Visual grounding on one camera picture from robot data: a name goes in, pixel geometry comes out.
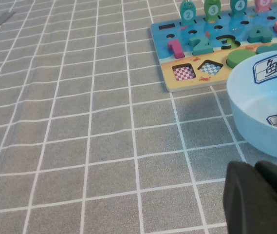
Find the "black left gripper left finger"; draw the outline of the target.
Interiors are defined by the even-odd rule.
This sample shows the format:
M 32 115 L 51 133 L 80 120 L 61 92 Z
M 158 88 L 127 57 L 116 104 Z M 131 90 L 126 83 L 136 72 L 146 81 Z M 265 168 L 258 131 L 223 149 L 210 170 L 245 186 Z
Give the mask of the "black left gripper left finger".
M 277 234 L 277 193 L 255 166 L 228 163 L 223 210 L 230 234 Z

